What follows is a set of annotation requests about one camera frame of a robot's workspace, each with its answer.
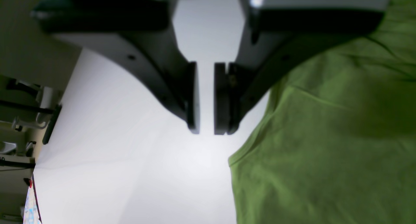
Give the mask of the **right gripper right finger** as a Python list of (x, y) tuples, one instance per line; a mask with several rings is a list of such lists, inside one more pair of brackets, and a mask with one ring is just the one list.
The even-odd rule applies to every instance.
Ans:
[(235, 61), (214, 65), (214, 134), (232, 135), (268, 89), (304, 61), (368, 35), (390, 0), (239, 0)]

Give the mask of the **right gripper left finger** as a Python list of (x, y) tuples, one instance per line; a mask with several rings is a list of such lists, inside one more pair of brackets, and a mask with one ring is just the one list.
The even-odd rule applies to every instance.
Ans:
[(41, 30), (102, 55), (138, 79), (173, 115), (200, 132), (197, 64), (181, 53), (172, 18), (178, 0), (41, 0)]

